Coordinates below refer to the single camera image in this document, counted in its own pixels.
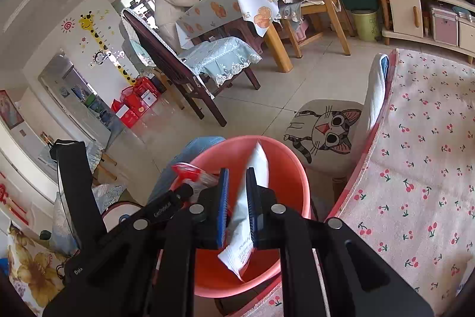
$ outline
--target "cartoon cat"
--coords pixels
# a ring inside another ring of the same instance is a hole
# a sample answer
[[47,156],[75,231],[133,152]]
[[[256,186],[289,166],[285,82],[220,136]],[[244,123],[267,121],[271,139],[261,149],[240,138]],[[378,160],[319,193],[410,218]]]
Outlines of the cartoon cat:
[[[316,155],[318,151],[348,154],[352,149],[348,132],[360,116],[361,111],[358,109],[332,111],[332,106],[327,106],[324,114],[300,111],[287,128],[284,141],[291,141],[309,164],[312,163],[312,155]],[[311,142],[310,150],[305,147],[306,141]]]

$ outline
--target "cat eye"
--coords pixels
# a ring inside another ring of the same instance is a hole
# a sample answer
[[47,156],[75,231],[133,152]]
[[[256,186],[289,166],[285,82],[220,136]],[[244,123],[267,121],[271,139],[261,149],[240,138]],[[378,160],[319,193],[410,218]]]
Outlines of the cat eye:
[[332,119],[332,125],[333,126],[340,126],[341,124],[343,123],[343,116],[341,116],[340,114],[336,115],[333,119]]
[[327,134],[327,137],[325,139],[326,145],[329,147],[338,144],[338,141],[338,136],[331,132]]

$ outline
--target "tile floor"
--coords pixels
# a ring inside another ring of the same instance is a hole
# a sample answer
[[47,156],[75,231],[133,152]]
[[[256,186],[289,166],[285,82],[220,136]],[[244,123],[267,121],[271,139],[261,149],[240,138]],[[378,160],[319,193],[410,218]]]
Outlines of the tile floor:
[[[261,84],[253,89],[241,75],[230,89],[215,98],[215,103],[227,120],[222,128],[207,107],[199,104],[205,115],[199,120],[185,102],[182,111],[174,103],[156,104],[146,125],[134,127],[134,133],[124,131],[111,146],[109,154],[119,165],[119,181],[127,184],[132,196],[146,203],[156,180],[168,161],[192,139],[198,136],[226,138],[259,134],[282,140],[295,111],[312,99],[353,100],[363,103],[368,87],[368,72],[377,53],[390,53],[396,47],[437,54],[466,63],[466,57],[456,52],[417,42],[391,40],[390,46],[349,38],[351,56],[343,50],[335,34],[328,32],[319,41],[303,47],[303,57],[294,58],[287,45],[294,69],[279,73],[268,51],[263,60],[252,66]],[[312,195],[318,195],[331,207],[333,192],[329,177],[309,175]],[[196,300],[195,315],[219,316],[214,301]]]

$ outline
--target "wooden handle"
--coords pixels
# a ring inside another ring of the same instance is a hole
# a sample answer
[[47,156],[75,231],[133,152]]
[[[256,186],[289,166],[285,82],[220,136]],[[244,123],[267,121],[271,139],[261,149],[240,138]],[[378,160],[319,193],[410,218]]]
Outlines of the wooden handle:
[[417,6],[414,6],[412,10],[414,11],[414,24],[416,25],[417,28],[419,28],[420,26],[419,9],[417,9]]

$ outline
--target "silver screw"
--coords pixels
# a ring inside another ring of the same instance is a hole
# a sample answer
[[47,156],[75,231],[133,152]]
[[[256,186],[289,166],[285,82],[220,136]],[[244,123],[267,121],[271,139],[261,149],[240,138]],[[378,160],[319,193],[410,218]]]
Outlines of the silver screw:
[[193,204],[189,207],[189,211],[192,214],[201,214],[204,210],[205,208],[201,204]]
[[286,211],[286,207],[283,204],[274,204],[270,209],[276,214],[283,214]]
[[148,220],[147,219],[137,219],[134,222],[134,229],[136,230],[143,230],[144,228],[147,228],[148,226]]
[[343,226],[343,222],[337,217],[332,217],[328,220],[328,226],[334,228],[335,230],[338,230],[339,228],[341,228],[341,226]]

